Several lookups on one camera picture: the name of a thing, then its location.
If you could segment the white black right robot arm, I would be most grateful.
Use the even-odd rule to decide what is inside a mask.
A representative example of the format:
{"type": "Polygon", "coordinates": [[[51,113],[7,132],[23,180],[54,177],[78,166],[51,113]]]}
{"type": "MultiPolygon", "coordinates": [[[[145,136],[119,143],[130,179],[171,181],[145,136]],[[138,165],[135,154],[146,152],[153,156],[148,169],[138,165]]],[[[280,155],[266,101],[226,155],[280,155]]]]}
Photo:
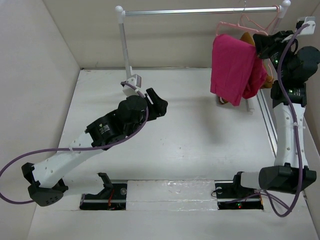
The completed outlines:
{"type": "Polygon", "coordinates": [[[317,173],[310,170],[303,153],[303,118],[307,105],[306,81],[318,70],[320,51],[297,45],[292,31],[273,35],[254,34],[259,58],[270,59],[277,72],[270,97],[276,118],[277,152],[273,166],[258,172],[238,172],[231,191],[243,197],[250,190],[269,190],[296,194],[314,183],[317,173]]]}

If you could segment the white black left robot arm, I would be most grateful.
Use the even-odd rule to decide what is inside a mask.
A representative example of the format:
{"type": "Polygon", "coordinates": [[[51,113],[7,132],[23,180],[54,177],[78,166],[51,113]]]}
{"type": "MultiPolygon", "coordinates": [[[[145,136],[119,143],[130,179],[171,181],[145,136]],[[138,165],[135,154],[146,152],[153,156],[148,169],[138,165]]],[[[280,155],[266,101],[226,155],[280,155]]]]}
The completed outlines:
{"type": "Polygon", "coordinates": [[[25,163],[22,174],[29,182],[30,198],[41,207],[59,201],[69,187],[63,178],[86,160],[125,142],[148,121],[163,117],[168,102],[148,88],[146,94],[128,96],[117,109],[90,123],[67,150],[57,150],[46,160],[25,163]]]}

